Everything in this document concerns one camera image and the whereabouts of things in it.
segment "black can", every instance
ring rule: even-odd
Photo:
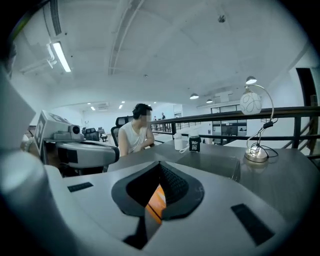
[[[201,138],[199,136],[189,137],[189,150],[191,152],[200,152]]]

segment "white tank top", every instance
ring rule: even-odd
[[[124,126],[120,128],[120,130],[125,131],[129,146],[128,153],[135,152],[137,146],[144,143],[147,137],[147,127],[141,127],[140,134],[137,134],[132,127],[132,121],[127,122]]]

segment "lamp base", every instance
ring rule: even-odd
[[[266,151],[260,146],[247,148],[244,153],[245,158],[252,162],[263,163],[268,160]]]

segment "black office chair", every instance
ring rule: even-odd
[[[84,138],[88,141],[99,141],[99,132],[95,128],[85,129]]]
[[[126,123],[131,122],[134,119],[133,116],[121,116],[115,120],[115,126],[111,128],[111,135],[116,147],[119,146],[119,129]]]
[[[100,135],[100,139],[102,140],[102,142],[106,142],[108,136],[107,136],[106,133],[105,133],[105,129],[102,129],[102,127],[99,127],[99,128],[98,128],[98,133],[99,133],[99,135]]]

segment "desk lamp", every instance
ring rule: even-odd
[[[245,150],[245,154],[244,154],[244,156],[248,160],[253,161],[253,162],[257,162],[257,163],[262,163],[262,162],[267,161],[268,154],[260,146],[261,136],[262,136],[263,132],[265,131],[265,129],[272,127],[274,125],[274,123],[272,122],[272,119],[274,118],[275,109],[274,109],[274,103],[272,101],[270,94],[267,92],[267,90],[265,88],[256,84],[256,82],[257,82],[257,79],[254,78],[253,76],[249,76],[246,79],[245,87],[244,87],[245,92],[240,99],[240,109],[241,109],[242,113],[245,115],[254,115],[254,114],[258,114],[261,112],[261,109],[262,109],[261,99],[255,92],[253,92],[249,89],[249,87],[252,87],[252,86],[256,86],[256,87],[263,89],[266,92],[266,94],[268,94],[268,96],[271,100],[272,112],[271,112],[270,120],[269,120],[269,122],[265,123],[263,125],[263,127],[256,134],[252,135],[250,138],[247,139],[247,141],[246,141],[247,149]],[[257,135],[259,135],[260,138],[259,138],[258,142],[256,143],[256,145],[249,146],[249,141],[254,136],[257,136]]]

